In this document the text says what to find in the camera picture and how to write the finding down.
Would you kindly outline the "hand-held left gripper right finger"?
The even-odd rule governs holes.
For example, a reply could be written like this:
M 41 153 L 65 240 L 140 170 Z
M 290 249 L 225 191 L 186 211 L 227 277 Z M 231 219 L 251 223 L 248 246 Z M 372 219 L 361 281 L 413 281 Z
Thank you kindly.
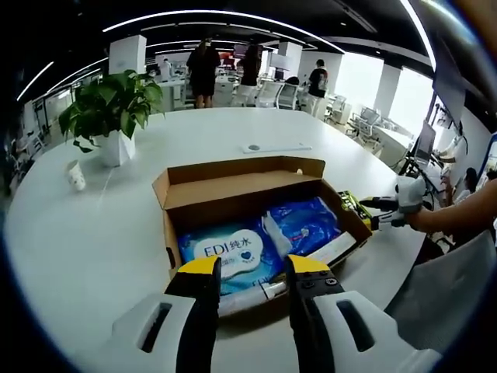
M 393 318 L 345 291 L 326 264 L 289 255 L 285 267 L 301 372 L 429 372 L 440 360 L 403 340 Z

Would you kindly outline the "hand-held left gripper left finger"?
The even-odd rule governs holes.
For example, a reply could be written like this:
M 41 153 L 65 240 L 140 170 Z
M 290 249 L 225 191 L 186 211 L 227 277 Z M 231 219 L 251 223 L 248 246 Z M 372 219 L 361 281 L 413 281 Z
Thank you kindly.
M 221 259 L 181 266 L 166 290 L 113 324 L 116 372 L 209 372 L 216 340 Z

